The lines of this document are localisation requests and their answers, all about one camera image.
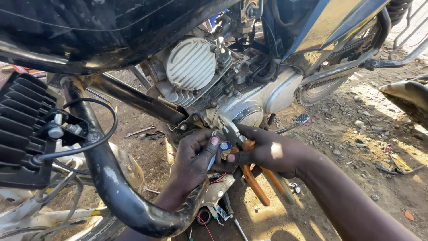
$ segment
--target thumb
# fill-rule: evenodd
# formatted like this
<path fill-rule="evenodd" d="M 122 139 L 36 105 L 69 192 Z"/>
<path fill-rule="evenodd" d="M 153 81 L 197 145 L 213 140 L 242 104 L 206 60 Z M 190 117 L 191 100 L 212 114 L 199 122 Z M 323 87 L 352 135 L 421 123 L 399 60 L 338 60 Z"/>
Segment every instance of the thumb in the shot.
<path fill-rule="evenodd" d="M 213 136 L 207 142 L 205 148 L 199 154 L 200 157 L 206 160 L 211 160 L 211 158 L 217 153 L 218 146 L 220 145 L 220 138 L 218 136 Z"/>
<path fill-rule="evenodd" d="M 255 149 L 250 151 L 239 151 L 227 155 L 226 160 L 234 165 L 257 164 Z"/>

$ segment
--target spanner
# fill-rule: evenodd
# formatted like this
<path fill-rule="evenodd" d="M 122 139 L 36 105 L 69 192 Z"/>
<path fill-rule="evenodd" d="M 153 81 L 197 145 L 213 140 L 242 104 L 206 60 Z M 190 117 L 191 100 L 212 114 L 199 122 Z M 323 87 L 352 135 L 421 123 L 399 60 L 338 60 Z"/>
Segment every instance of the spanner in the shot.
<path fill-rule="evenodd" d="M 147 128 L 144 128 L 144 129 L 141 129 L 141 130 L 136 131 L 136 132 L 128 133 L 128 134 L 126 134 L 125 138 L 128 138 L 128 137 L 130 137 L 130 136 L 132 136 L 132 135 L 135 135 L 135 134 L 141 133 L 141 132 L 146 131 L 146 130 L 154 129 L 154 128 L 156 128 L 156 125 L 153 125 L 153 126 L 151 126 L 151 127 L 147 127 Z"/>

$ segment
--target cylinder head cover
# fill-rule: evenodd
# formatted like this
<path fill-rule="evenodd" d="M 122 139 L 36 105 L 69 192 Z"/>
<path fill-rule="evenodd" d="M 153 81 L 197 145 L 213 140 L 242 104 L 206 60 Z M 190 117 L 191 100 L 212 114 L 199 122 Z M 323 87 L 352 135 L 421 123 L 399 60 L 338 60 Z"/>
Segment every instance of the cylinder head cover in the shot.
<path fill-rule="evenodd" d="M 213 46 L 206 39 L 188 38 L 171 49 L 164 63 L 171 85 L 182 90 L 199 90 L 206 86 L 215 74 Z"/>

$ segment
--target orange pliers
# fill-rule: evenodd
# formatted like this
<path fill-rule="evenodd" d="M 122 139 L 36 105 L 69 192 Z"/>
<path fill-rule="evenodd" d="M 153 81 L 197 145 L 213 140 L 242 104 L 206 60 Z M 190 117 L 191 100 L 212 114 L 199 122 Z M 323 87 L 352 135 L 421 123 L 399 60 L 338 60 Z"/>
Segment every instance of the orange pliers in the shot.
<path fill-rule="evenodd" d="M 231 153 L 239 152 L 239 151 L 249 151 L 254 148 L 256 142 L 247 140 L 245 136 L 241 135 L 239 133 L 238 128 L 233 122 L 229 121 L 227 118 L 219 117 L 219 123 L 221 125 L 223 134 L 232 145 Z M 247 181 L 248 185 L 256 194 L 260 202 L 264 206 L 269 206 L 270 205 L 269 198 L 266 196 L 263 189 L 257 183 L 256 178 L 251 172 L 250 166 L 242 165 L 240 166 L 240 168 L 242 169 L 242 172 L 244 174 L 244 179 Z M 281 193 L 282 197 L 285 199 L 285 202 L 289 205 L 295 204 L 296 199 L 291 193 L 288 185 L 285 183 L 283 177 L 277 172 L 272 172 L 271 170 L 267 170 L 263 167 L 260 167 L 260 168 L 272 180 L 273 185 Z"/>

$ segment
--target hand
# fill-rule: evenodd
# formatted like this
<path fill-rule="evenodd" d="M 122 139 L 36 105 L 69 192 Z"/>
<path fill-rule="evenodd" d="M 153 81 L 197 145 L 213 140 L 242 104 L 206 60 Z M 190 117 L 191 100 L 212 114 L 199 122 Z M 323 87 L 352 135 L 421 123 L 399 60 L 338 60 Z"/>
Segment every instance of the hand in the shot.
<path fill-rule="evenodd" d="M 256 147 L 227 155 L 227 161 L 235 165 L 254 163 L 285 178 L 294 178 L 303 174 L 302 167 L 308 160 L 320 154 L 304 143 L 258 127 L 240 124 L 237 127 L 241 135 L 256 141 Z"/>
<path fill-rule="evenodd" d="M 215 163 L 221 162 L 219 143 L 224 137 L 211 136 L 212 133 L 210 129 L 198 130 L 180 141 L 169 178 L 174 186 L 192 191 L 204 181 L 208 164 L 215 154 Z"/>

